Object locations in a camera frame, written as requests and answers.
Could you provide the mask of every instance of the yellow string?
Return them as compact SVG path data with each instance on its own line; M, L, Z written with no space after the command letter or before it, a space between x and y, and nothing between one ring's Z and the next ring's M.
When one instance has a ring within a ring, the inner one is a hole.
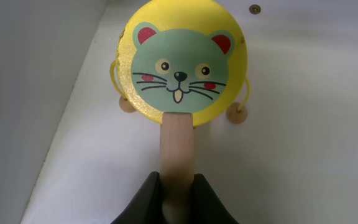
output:
M241 108L246 104L251 94L251 83L249 82L248 77L246 77L246 84L247 84L247 95L244 98L244 100L240 103L239 107L237 108L238 112L241 111Z
M127 98L125 97L124 93L118 88L117 82L116 82L116 77L114 76L114 68L116 67L116 61L112 61L111 65L110 65L110 78L112 81L112 84L114 85L115 89L117 90L117 92L126 100Z

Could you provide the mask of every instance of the cartoon animal face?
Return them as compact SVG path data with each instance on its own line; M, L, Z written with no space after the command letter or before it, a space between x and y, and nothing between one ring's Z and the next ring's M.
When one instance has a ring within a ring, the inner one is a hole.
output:
M232 35L188 29L160 32L148 22L134 29L137 52L132 83L139 96L163 112L195 113L212 105L228 80Z

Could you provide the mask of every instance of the red cheek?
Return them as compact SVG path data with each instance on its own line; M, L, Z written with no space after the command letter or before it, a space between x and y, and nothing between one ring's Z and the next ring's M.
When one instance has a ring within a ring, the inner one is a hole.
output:
M209 90L213 90L216 88L216 85L214 83L204 83L204 87Z
M151 75L142 75L142 79L147 82L151 82L151 81L153 81L154 77Z

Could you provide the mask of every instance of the cat nose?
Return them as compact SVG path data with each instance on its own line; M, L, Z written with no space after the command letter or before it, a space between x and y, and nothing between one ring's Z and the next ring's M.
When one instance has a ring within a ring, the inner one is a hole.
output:
M176 80L178 80L178 82L182 82L187 79L187 74L184 72L175 72L173 76L175 77Z

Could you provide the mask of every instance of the cat tongue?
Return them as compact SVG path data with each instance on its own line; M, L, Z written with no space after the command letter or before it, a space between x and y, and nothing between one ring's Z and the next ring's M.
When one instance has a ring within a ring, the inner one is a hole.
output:
M183 97L183 93L180 90L177 90L174 94L173 97L175 97L175 101L178 103L180 102L181 98Z

